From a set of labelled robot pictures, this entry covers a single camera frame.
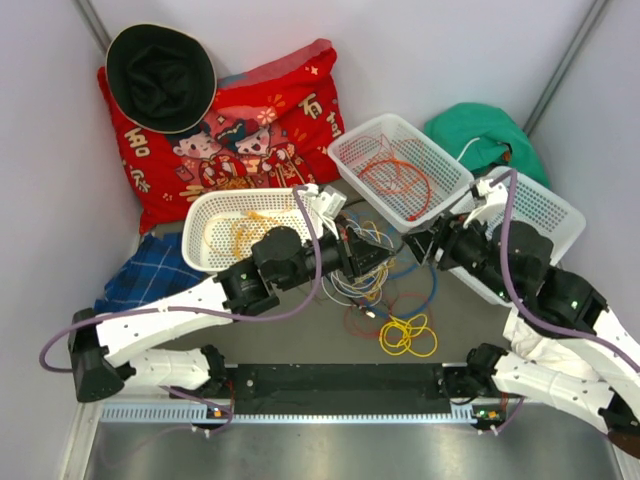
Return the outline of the white cloth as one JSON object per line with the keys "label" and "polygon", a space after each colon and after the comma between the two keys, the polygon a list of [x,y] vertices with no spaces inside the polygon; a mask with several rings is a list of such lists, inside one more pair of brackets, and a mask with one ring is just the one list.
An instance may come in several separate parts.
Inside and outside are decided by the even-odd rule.
{"label": "white cloth", "polygon": [[511,350],[527,361],[582,380],[600,380],[599,374],[576,353],[530,327],[515,307],[507,316],[503,337],[510,343]]}

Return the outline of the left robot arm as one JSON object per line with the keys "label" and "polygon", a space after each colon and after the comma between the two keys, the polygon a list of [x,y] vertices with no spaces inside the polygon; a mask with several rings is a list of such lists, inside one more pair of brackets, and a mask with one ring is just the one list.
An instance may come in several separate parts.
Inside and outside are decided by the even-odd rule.
{"label": "left robot arm", "polygon": [[153,386],[216,396],[226,387],[227,374],[214,347],[170,352],[163,344],[235,321],[263,321],[279,305],[278,292],[319,284],[333,272],[353,280],[394,254],[392,247],[351,227],[317,241],[275,227],[252,246],[248,258],[176,295],[113,314],[82,311],[69,338],[76,398],[89,403],[126,388]]}

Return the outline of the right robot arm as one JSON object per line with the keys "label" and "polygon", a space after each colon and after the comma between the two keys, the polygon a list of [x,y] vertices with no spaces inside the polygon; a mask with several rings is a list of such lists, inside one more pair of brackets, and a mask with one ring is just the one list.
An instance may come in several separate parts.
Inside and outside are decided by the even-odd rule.
{"label": "right robot arm", "polygon": [[460,268],[511,307],[510,348],[472,349],[469,388],[552,406],[638,456],[638,341],[591,283],[551,265],[553,244],[534,227],[508,220],[486,230],[468,215],[443,215],[403,237],[418,262]]}

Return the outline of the red printed pillow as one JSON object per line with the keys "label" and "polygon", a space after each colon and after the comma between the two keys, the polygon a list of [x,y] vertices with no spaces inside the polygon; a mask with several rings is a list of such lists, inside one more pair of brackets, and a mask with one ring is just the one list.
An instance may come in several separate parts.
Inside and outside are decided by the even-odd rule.
{"label": "red printed pillow", "polygon": [[331,75],[337,52],[317,39],[284,57],[222,79],[211,109],[191,129],[162,134],[127,119],[106,72],[97,81],[142,234],[185,219],[213,191],[326,184],[339,176],[328,146],[344,132]]}

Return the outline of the white rectangular basket centre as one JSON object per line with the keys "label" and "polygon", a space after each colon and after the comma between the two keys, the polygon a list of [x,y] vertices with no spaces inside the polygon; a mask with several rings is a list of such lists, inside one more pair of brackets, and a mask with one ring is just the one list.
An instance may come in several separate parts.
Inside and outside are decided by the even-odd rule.
{"label": "white rectangular basket centre", "polygon": [[328,155],[342,179],[400,233],[439,215],[474,180],[433,140],[391,113],[338,137]]}

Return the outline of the white rectangular basket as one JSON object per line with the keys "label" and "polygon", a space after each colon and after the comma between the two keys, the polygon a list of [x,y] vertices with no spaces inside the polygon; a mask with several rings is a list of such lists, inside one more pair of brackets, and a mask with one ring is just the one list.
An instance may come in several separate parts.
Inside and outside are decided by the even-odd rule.
{"label": "white rectangular basket", "polygon": [[439,215],[474,180],[433,140],[391,113],[338,137],[328,155],[342,179],[400,233]]}
{"label": "white rectangular basket", "polygon": [[[462,214],[475,208],[471,193],[459,197],[451,213]],[[491,239],[493,230],[502,223],[504,208],[487,220],[486,236]],[[511,230],[514,222],[521,221],[534,227],[538,234],[553,243],[550,265],[556,266],[586,227],[584,215],[567,201],[522,173],[518,173],[517,191],[512,211]],[[504,296],[492,292],[464,268],[450,270],[458,280],[492,305],[511,307]]]}

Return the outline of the white rectangular basket right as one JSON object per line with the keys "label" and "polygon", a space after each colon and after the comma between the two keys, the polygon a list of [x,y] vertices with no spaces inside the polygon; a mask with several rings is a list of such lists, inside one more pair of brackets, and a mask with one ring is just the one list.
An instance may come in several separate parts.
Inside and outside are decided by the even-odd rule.
{"label": "white rectangular basket right", "polygon": [[[451,213],[462,214],[475,208],[471,193],[459,197]],[[486,236],[491,239],[493,230],[502,223],[504,208],[487,220]],[[553,243],[550,265],[556,266],[586,227],[584,215],[567,201],[522,173],[518,173],[517,191],[512,211],[511,230],[514,222],[521,221],[534,227],[538,234]],[[464,268],[450,270],[458,280],[492,305],[511,307],[504,296],[492,292]]]}

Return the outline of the blue plaid cloth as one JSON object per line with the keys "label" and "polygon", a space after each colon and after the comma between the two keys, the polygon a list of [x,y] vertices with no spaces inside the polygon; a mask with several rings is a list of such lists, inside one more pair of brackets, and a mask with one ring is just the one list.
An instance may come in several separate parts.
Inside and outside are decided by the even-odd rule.
{"label": "blue plaid cloth", "polygon": [[187,265],[181,233],[145,235],[138,249],[105,284],[94,303],[97,314],[126,311],[180,293],[199,284],[203,272]]}

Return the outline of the white basket with rounded corners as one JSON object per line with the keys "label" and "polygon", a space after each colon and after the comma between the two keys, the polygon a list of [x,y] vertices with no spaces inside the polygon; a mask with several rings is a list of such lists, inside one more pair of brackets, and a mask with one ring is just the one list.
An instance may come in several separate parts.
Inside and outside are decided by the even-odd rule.
{"label": "white basket with rounded corners", "polygon": [[207,193],[189,208],[181,253],[191,268],[215,274],[251,255],[251,247],[275,227],[290,227],[306,242],[305,211],[291,188]]}

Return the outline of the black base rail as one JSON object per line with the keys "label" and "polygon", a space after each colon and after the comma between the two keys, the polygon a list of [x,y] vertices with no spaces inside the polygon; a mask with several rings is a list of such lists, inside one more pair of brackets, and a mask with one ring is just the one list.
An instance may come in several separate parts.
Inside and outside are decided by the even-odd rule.
{"label": "black base rail", "polygon": [[444,413],[464,398],[455,371],[439,364],[244,364],[229,370],[242,414]]}

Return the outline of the green cloth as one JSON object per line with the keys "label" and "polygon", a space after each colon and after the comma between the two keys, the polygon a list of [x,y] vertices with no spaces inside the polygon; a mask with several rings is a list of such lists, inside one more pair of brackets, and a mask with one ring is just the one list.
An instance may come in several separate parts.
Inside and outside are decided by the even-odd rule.
{"label": "green cloth", "polygon": [[502,109],[458,103],[428,120],[423,133],[474,177],[511,167],[549,189],[549,178],[529,137]]}

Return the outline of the black round hat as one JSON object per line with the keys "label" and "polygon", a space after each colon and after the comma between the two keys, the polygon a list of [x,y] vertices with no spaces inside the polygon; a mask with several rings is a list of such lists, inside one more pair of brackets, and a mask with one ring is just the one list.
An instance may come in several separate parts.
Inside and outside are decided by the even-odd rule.
{"label": "black round hat", "polygon": [[151,23],[128,26],[113,38],[105,75],[119,111],[132,123],[162,134],[195,127],[217,90],[207,49],[184,32]]}

